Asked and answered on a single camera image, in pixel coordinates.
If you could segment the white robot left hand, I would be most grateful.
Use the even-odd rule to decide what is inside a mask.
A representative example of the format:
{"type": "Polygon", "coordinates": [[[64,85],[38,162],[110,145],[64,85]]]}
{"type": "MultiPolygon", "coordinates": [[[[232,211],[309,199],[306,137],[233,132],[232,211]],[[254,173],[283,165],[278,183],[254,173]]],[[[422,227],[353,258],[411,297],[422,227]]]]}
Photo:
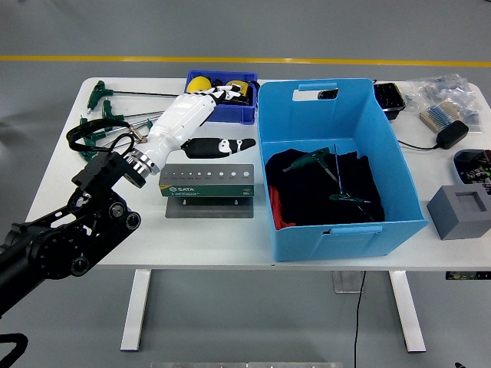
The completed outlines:
{"type": "Polygon", "coordinates": [[[238,84],[179,95],[150,129],[147,141],[139,145],[141,161],[146,169],[154,175],[161,171],[168,156],[181,149],[217,105],[240,96],[238,84]]]}

